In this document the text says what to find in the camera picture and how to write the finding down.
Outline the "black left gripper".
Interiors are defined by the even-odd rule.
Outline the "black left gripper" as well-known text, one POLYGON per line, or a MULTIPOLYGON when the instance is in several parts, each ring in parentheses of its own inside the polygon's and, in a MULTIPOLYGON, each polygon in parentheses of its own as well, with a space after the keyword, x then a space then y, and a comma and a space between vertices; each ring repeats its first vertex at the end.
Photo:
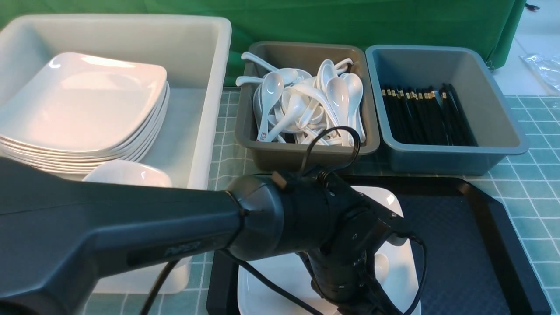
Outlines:
POLYGON ((334 236, 307 252, 313 288, 342 315, 401 315, 375 275, 375 253, 386 243, 414 237, 402 216, 361 192, 340 199, 348 205, 334 236))

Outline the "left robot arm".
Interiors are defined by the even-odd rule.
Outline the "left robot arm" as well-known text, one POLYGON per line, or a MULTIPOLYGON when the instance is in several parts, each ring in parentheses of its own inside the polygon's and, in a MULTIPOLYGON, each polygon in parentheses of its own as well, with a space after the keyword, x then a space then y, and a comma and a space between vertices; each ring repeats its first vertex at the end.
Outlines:
POLYGON ((1 313, 71 315, 100 278, 224 251, 298 253, 341 312, 393 315, 366 262, 414 235, 336 174, 236 178, 225 191, 72 181, 1 159, 1 313))

